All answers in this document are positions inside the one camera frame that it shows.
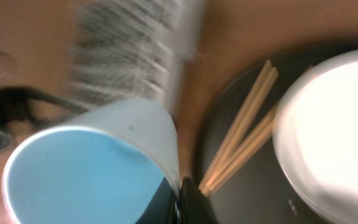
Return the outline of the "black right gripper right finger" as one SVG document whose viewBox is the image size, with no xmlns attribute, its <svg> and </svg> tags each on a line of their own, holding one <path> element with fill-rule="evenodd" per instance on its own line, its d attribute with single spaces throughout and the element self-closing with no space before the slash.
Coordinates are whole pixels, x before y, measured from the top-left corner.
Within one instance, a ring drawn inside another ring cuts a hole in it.
<svg viewBox="0 0 358 224">
<path fill-rule="evenodd" d="M 182 181 L 180 211 L 183 224 L 218 224 L 209 200 L 189 177 L 185 177 Z"/>
</svg>

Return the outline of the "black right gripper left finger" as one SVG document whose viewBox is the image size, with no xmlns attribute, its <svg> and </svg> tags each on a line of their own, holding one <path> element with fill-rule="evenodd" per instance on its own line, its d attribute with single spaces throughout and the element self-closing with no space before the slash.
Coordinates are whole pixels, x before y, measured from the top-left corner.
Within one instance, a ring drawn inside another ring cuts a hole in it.
<svg viewBox="0 0 358 224">
<path fill-rule="evenodd" d="M 174 191 L 168 181 L 163 179 L 136 224 L 176 224 L 176 202 Z"/>
</svg>

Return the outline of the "blue plastic cup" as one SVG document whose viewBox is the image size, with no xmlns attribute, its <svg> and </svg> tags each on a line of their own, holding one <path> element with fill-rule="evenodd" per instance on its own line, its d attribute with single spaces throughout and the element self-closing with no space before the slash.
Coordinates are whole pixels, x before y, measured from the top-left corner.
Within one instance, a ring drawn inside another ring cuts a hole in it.
<svg viewBox="0 0 358 224">
<path fill-rule="evenodd" d="M 23 141 L 2 198 L 13 223 L 136 223 L 163 179 L 178 198 L 175 125 L 160 103 L 133 98 Z"/>
</svg>

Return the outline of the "grey round plate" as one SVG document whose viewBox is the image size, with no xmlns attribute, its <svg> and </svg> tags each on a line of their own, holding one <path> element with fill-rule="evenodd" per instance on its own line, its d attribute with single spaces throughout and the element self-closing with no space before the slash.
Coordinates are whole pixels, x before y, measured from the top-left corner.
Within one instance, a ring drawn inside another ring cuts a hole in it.
<svg viewBox="0 0 358 224">
<path fill-rule="evenodd" d="M 332 223 L 358 223 L 358 50 L 321 62 L 288 89 L 273 146 L 310 208 Z"/>
</svg>

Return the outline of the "wooden chopstick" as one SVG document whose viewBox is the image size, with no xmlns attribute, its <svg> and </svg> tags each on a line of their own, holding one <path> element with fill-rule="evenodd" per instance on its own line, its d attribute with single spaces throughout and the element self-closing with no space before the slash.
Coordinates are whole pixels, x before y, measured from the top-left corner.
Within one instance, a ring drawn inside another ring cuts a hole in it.
<svg viewBox="0 0 358 224">
<path fill-rule="evenodd" d="M 219 190 L 272 137 L 277 106 L 276 103 L 236 151 L 224 161 L 223 167 L 213 175 L 211 183 L 201 190 L 203 195 L 208 196 Z"/>
<path fill-rule="evenodd" d="M 223 162 L 239 145 L 277 77 L 277 69 L 267 60 L 199 184 L 198 188 L 203 194 L 208 193 L 213 177 L 216 177 Z"/>
</svg>

